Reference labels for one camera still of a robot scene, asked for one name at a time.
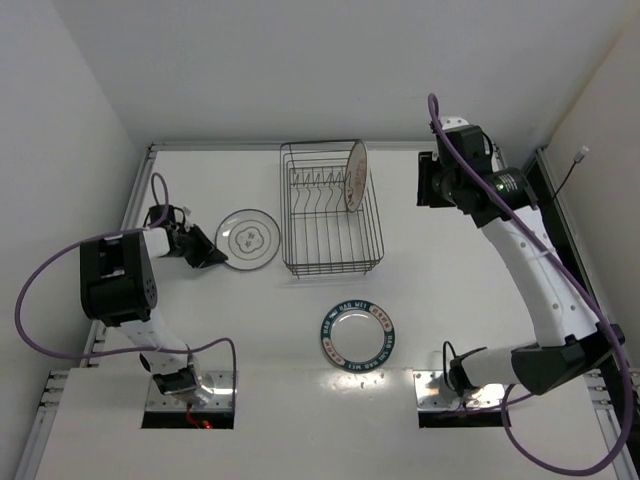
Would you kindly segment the orange sunburst white plate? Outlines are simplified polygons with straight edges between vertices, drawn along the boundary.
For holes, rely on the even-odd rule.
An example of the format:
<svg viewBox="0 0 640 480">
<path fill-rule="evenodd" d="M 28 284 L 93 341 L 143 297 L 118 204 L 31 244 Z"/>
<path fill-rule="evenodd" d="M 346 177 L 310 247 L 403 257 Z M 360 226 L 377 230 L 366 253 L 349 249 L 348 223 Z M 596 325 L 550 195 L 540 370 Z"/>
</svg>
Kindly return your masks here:
<svg viewBox="0 0 640 480">
<path fill-rule="evenodd" d="M 348 212 L 359 208 L 368 180 L 368 153 L 365 143 L 357 140 L 349 153 L 344 175 L 344 202 Z"/>
</svg>

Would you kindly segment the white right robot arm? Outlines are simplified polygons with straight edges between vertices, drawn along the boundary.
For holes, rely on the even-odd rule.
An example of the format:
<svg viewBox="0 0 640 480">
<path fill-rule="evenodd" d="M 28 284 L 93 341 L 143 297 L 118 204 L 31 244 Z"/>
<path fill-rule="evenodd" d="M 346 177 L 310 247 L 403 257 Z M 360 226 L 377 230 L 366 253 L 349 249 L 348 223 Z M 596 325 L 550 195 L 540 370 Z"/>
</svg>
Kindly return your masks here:
<svg viewBox="0 0 640 480">
<path fill-rule="evenodd" d="M 615 354 L 618 325 L 607 335 L 593 308 L 556 263 L 537 197 L 517 168 L 493 165 L 494 148 L 483 130 L 461 117 L 435 128 L 437 149 L 418 157 L 417 203 L 456 208 L 498 252 L 533 324 L 530 344 L 480 347 L 455 356 L 446 372 L 450 390 L 466 396 L 487 384 L 521 385 L 545 394 L 600 366 Z"/>
</svg>

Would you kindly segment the teal rimmed white plate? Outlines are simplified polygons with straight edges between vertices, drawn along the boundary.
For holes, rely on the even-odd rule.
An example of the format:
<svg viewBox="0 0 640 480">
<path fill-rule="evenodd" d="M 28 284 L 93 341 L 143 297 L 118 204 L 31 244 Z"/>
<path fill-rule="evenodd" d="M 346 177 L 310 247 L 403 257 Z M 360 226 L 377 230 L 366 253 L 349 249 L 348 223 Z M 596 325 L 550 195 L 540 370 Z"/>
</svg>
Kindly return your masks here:
<svg viewBox="0 0 640 480">
<path fill-rule="evenodd" d="M 356 374 L 380 368 L 396 344 L 395 326 L 379 305 L 360 299 L 335 305 L 323 318 L 320 345 L 336 368 Z"/>
</svg>

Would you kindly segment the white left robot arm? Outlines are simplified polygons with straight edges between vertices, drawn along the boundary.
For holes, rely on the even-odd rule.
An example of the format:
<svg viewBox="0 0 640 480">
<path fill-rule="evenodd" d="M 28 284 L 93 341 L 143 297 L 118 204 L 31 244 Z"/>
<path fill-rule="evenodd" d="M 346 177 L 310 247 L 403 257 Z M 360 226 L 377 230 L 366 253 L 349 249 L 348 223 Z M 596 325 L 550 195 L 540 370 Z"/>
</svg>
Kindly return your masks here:
<svg viewBox="0 0 640 480">
<path fill-rule="evenodd" d="M 193 269 L 228 260 L 183 209 L 152 206 L 142 229 L 81 244 L 81 305 L 88 318 L 121 332 L 141 349 L 140 362 L 161 394 L 203 407 L 213 398 L 213 384 L 157 307 L 152 260 L 162 257 L 182 258 Z"/>
</svg>

